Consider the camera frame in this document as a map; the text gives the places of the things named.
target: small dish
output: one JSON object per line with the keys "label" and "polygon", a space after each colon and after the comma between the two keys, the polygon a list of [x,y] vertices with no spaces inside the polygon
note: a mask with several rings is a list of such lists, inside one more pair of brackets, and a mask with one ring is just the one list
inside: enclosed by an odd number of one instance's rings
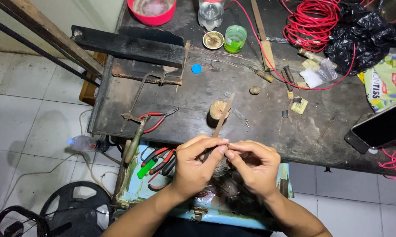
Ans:
{"label": "small dish", "polygon": [[208,49],[218,49],[224,44],[224,37],[222,33],[217,31],[207,32],[202,38],[202,44]]}

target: black plastic bag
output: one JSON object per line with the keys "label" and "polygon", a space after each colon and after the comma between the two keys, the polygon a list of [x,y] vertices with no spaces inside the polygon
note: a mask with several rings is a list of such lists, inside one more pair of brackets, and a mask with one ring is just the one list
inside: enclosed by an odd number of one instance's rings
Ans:
{"label": "black plastic bag", "polygon": [[339,15],[324,48],[326,56],[338,65],[338,73],[344,75],[349,70],[353,44],[356,56],[349,75],[373,67],[390,48],[396,48],[396,25],[388,23],[379,13],[366,11],[360,4],[341,3]]}

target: small stone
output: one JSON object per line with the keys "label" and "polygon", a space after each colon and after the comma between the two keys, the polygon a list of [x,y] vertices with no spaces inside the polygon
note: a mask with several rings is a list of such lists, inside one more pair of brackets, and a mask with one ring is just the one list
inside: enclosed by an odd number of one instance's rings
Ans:
{"label": "small stone", "polygon": [[259,87],[258,86],[253,86],[249,89],[249,93],[253,94],[253,95],[257,95],[259,94]]}

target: white cord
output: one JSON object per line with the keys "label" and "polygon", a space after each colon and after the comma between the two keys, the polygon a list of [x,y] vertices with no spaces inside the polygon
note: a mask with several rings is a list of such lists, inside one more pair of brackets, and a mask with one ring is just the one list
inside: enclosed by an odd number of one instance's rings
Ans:
{"label": "white cord", "polygon": [[[92,110],[86,110],[86,111],[82,112],[82,113],[79,115],[79,126],[81,127],[81,135],[83,135],[83,125],[82,125],[82,123],[81,123],[81,116],[82,116],[84,113],[88,112],[88,111],[92,111]],[[17,178],[17,180],[16,180],[14,186],[12,187],[11,191],[10,191],[9,194],[6,196],[5,202],[3,202],[3,206],[2,206],[2,208],[1,208],[1,210],[0,210],[0,212],[5,208],[6,203],[8,202],[9,198],[11,197],[11,194],[12,194],[12,192],[14,191],[16,185],[18,184],[18,181],[19,181],[23,176],[25,176],[25,175],[50,174],[50,173],[52,173],[54,170],[56,170],[57,167],[59,167],[61,164],[63,164],[65,161],[67,161],[69,158],[73,157],[74,155],[81,155],[81,156],[84,158],[85,164],[87,165],[88,170],[90,170],[91,178],[94,180],[94,182],[95,182],[96,184],[98,184],[100,187],[102,187],[110,197],[112,197],[113,194],[111,194],[111,193],[109,192],[109,190],[106,188],[106,186],[103,184],[103,177],[104,177],[107,173],[113,173],[113,174],[115,174],[115,175],[117,175],[117,174],[116,174],[115,172],[113,172],[113,171],[107,171],[107,172],[105,172],[105,173],[103,173],[103,174],[101,175],[100,181],[98,181],[98,180],[95,178],[94,174],[93,174],[93,165],[94,165],[94,162],[95,162],[95,158],[96,158],[96,156],[97,156],[97,153],[96,153],[96,152],[94,153],[93,162],[91,163],[91,167],[90,167],[90,166],[88,165],[87,159],[85,158],[85,155],[82,154],[82,153],[80,153],[80,152],[78,152],[78,153],[72,154],[72,155],[68,156],[66,159],[62,160],[62,162],[60,162],[58,165],[56,165],[51,171],[48,171],[48,172],[33,172],[33,173],[27,173],[27,174],[23,174],[23,175],[19,176],[19,177]],[[116,159],[113,159],[113,158],[111,158],[110,156],[108,156],[108,155],[106,155],[106,154],[104,154],[104,155],[105,155],[107,158],[111,159],[112,161],[114,161],[114,162],[120,164],[120,162],[117,161]]]}

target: white wall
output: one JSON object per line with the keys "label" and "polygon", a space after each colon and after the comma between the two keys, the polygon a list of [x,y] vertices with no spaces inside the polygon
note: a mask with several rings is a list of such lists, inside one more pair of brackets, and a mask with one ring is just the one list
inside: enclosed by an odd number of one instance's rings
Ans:
{"label": "white wall", "polygon": [[[68,36],[71,35],[72,25],[114,32],[123,1],[125,0],[30,0],[34,6]],[[1,9],[0,22],[52,55],[63,57],[43,39]],[[0,51],[36,54],[1,31]]]}

